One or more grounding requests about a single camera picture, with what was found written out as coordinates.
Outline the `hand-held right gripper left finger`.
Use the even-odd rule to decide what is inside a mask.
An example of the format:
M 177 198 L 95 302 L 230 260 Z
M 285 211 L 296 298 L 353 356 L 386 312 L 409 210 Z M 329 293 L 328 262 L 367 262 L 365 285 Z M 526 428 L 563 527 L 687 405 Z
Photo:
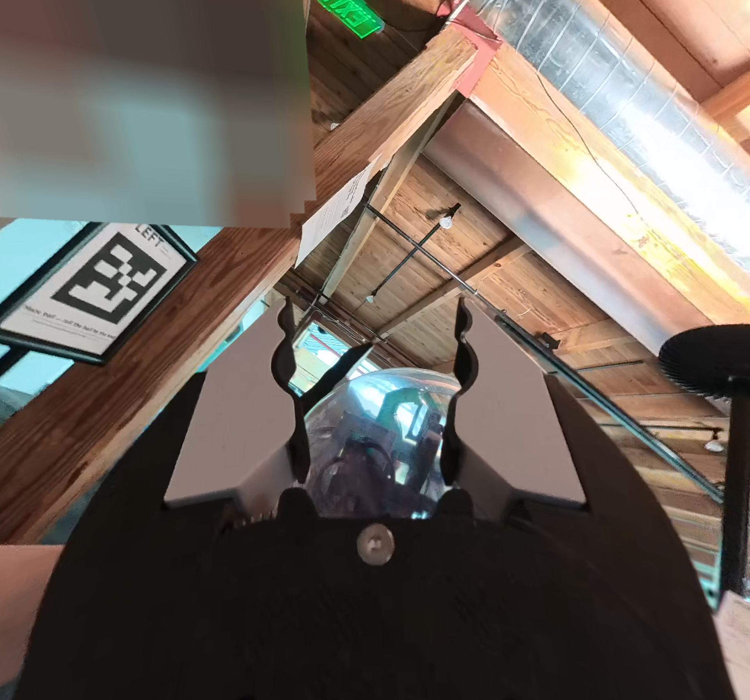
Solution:
M 309 444 L 289 388 L 294 335 L 293 305 L 277 301 L 209 365 L 166 488 L 169 508 L 230 499 L 257 521 L 304 484 Z

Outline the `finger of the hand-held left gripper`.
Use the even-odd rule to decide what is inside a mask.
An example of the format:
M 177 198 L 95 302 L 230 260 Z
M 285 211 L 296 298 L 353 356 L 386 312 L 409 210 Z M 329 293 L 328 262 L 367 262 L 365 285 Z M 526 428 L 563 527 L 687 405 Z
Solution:
M 342 354 L 336 364 L 330 367 L 318 382 L 301 396 L 301 399 L 324 399 L 340 383 L 348 379 L 351 372 L 360 365 L 363 359 L 369 356 L 372 349 L 372 342 L 365 342 L 349 348 Z

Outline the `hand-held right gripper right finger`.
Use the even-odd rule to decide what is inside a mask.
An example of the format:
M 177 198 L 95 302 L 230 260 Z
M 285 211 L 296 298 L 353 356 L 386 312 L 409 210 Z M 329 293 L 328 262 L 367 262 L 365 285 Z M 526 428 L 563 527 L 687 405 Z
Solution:
M 502 518 L 516 501 L 584 508 L 544 370 L 464 297 L 455 339 L 460 388 L 443 433 L 445 483 L 467 492 L 481 518 Z

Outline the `clear maze ball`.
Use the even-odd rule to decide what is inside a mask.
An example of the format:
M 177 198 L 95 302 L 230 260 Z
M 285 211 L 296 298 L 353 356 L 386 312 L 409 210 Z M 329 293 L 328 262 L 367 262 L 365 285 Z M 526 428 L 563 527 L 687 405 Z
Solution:
M 448 406 L 460 384 L 428 369 L 374 371 L 307 413 L 305 489 L 322 518 L 428 519 L 450 489 L 440 469 Z

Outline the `metal ceiling pipe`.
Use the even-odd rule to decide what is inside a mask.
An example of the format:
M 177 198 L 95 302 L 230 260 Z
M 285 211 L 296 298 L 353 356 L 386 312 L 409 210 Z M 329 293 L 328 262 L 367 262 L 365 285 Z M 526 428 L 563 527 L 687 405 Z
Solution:
M 527 330 L 515 323 L 503 310 L 495 307 L 488 299 L 474 289 L 459 275 L 455 274 L 450 268 L 443 264 L 435 255 L 428 252 L 424 245 L 417 242 L 406 232 L 396 226 L 390 219 L 384 216 L 380 211 L 367 203 L 365 209 L 370 211 L 373 216 L 384 222 L 392 231 L 404 239 L 411 247 L 413 252 L 418 251 L 424 255 L 430 262 L 435 264 L 441 271 L 448 274 L 452 282 L 457 283 L 465 292 L 472 295 L 478 302 L 486 306 L 493 315 L 496 324 L 505 330 L 520 345 L 526 346 L 536 358 L 548 363 L 556 374 L 562 376 L 571 385 L 575 386 L 589 401 L 603 410 L 615 422 L 624 427 L 630 434 L 640 440 L 646 447 L 654 452 L 662 461 L 668 463 L 673 469 L 682 476 L 689 479 L 704 494 L 712 499 L 717 505 L 722 506 L 725 502 L 725 493 L 715 484 L 710 482 L 699 470 L 685 461 L 677 452 L 654 436 L 650 431 L 639 424 L 620 406 L 616 405 L 610 398 L 606 397 L 598 388 L 590 384 L 578 371 L 571 368 L 567 363 L 558 358 L 555 353 L 543 346 L 538 339 L 535 339 Z

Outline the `white paper sheet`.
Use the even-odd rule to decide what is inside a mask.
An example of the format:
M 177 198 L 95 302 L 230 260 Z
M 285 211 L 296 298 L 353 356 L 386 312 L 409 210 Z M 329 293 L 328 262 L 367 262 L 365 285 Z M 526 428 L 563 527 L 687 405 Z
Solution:
M 311 218 L 302 224 L 302 237 L 294 267 L 298 267 L 305 258 L 328 236 L 328 234 L 344 219 L 348 218 L 355 207 L 361 202 L 364 189 L 373 167 L 380 158 L 372 161 L 365 169 L 338 190 L 331 199 L 315 212 Z

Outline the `black round-top stand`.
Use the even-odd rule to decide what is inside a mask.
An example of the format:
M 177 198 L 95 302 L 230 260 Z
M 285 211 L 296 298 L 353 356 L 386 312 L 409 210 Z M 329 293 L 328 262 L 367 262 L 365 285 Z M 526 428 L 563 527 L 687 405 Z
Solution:
M 749 326 L 695 328 L 668 339 L 659 366 L 672 382 L 730 401 L 721 531 L 720 589 L 745 597 L 749 515 Z

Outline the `smooth grey metal beam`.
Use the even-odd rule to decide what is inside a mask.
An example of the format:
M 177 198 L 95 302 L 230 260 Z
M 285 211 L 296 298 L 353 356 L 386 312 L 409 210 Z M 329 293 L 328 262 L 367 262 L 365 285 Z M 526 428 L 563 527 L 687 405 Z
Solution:
M 713 324 L 471 100 L 427 157 L 653 354 Z

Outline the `green exit sign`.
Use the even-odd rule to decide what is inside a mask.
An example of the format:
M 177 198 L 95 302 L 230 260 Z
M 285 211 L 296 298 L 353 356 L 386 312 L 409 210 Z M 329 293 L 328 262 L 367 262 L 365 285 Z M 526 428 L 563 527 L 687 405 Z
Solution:
M 386 23 L 365 0 L 314 0 L 358 39 L 381 33 Z

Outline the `red metal bracket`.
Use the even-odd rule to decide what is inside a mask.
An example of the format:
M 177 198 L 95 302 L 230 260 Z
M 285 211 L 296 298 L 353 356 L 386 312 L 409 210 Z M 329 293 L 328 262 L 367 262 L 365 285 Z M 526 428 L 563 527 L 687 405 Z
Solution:
M 503 44 L 501 37 L 490 29 L 470 7 L 469 0 L 451 0 L 446 23 L 454 25 L 477 49 L 472 64 L 458 79 L 456 90 L 469 98 Z

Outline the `silver spiral round duct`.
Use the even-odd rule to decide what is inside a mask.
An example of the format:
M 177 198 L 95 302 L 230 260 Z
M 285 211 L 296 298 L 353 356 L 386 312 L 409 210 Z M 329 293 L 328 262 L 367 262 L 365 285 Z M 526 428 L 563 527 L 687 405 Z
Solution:
M 748 153 L 603 4 L 468 1 L 488 28 L 748 271 Z

